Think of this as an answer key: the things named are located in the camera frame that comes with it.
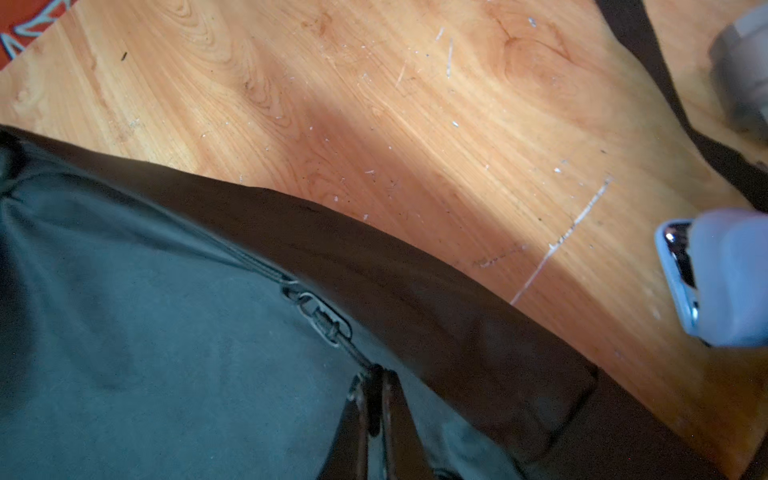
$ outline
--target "red rug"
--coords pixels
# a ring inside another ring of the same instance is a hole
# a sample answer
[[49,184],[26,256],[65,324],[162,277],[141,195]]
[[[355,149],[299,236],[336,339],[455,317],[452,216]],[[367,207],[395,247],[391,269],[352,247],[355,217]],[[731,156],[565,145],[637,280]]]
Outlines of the red rug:
[[0,70],[77,0],[0,0]]

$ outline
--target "scratch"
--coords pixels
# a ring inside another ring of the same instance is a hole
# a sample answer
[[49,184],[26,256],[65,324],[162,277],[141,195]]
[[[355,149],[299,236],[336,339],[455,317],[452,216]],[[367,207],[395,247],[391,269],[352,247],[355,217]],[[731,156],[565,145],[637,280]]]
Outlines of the scratch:
[[536,270],[534,270],[534,272],[531,275],[531,277],[528,278],[528,280],[525,282],[525,285],[523,285],[523,287],[520,289],[520,291],[518,291],[515,294],[515,298],[513,298],[509,302],[510,305],[515,305],[515,303],[517,303],[517,301],[520,300],[520,297],[531,286],[531,284],[536,279],[538,274],[544,268],[544,265],[547,263],[547,260],[549,260],[550,257],[552,257],[552,255],[554,255],[554,252],[558,251],[558,248],[560,248],[560,246],[563,243],[565,243],[566,239],[573,234],[574,230],[576,230],[576,226],[578,224],[580,224],[584,220],[584,218],[587,217],[587,214],[589,214],[590,211],[592,211],[592,207],[594,207],[594,205],[598,202],[598,200],[600,200],[600,197],[602,197],[605,194],[605,191],[608,189],[608,185],[611,183],[611,181],[613,181],[613,179],[610,178],[610,177],[605,179],[605,182],[603,183],[603,186],[600,187],[600,190],[598,190],[598,192],[594,195],[594,197],[592,197],[592,200],[589,200],[589,203],[587,204],[587,206],[581,211],[579,216],[576,217],[576,220],[574,220],[574,223],[571,225],[571,228],[569,228],[568,231],[565,232],[565,235],[563,235],[562,237],[560,237],[558,239],[558,241],[557,241],[557,243],[555,245],[550,245],[549,246],[549,251],[547,252],[546,255],[544,255],[544,258],[541,259],[541,262],[539,262],[538,266],[536,267]]
[[407,62],[405,61],[402,63],[402,70],[400,70],[400,76],[397,77],[397,82],[395,82],[395,88],[397,88],[397,86],[400,85],[400,81],[402,80],[402,74],[406,72],[406,63]]
[[445,74],[448,75],[448,78],[451,77],[451,57],[453,56],[453,37],[451,37],[451,42],[448,46],[448,67],[445,69]]

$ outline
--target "black strap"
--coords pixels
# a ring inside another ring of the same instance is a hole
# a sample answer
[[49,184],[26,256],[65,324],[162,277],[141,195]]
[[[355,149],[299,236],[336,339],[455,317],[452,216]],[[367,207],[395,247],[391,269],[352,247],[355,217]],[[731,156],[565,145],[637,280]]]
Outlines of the black strap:
[[641,0],[595,0],[616,39],[645,67],[704,160],[755,209],[768,213],[768,174],[734,149],[694,130],[672,83],[659,41]]

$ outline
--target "gray object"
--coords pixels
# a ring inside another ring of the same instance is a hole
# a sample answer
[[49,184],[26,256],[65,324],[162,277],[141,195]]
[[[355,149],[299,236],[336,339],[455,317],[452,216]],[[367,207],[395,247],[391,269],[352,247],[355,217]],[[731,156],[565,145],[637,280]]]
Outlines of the gray object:
[[710,47],[711,78],[729,121],[768,141],[768,4],[728,25]]
[[672,220],[656,246],[686,333],[712,346],[768,345],[768,215],[728,208]]

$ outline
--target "wood grain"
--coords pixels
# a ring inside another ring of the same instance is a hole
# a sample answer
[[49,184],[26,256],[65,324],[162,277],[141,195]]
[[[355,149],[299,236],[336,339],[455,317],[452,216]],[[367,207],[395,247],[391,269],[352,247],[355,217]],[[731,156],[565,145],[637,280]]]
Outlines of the wood grain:
[[[693,124],[753,161],[706,52],[756,3],[648,2]],[[589,0],[81,0],[0,92],[2,123],[314,200],[507,300],[607,183],[516,306],[731,478],[768,427],[768,354],[685,336],[652,240],[746,202]]]

